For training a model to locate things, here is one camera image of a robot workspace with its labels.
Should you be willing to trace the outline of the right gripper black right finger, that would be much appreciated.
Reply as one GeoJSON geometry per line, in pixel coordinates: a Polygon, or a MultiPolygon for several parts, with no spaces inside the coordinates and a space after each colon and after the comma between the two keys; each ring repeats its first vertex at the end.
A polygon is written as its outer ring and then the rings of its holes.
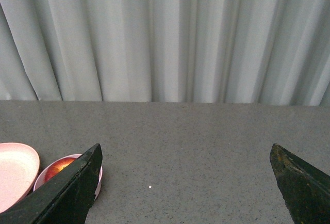
{"type": "Polygon", "coordinates": [[[270,163],[294,223],[329,223],[329,175],[278,144],[270,163]]]}

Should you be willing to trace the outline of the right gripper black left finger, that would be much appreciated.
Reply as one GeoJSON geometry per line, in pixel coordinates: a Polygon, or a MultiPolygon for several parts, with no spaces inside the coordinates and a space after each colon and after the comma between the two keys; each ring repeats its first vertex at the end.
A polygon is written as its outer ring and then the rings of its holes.
{"type": "Polygon", "coordinates": [[[1,213],[1,223],[85,223],[102,164],[95,144],[29,196],[1,213]]]}

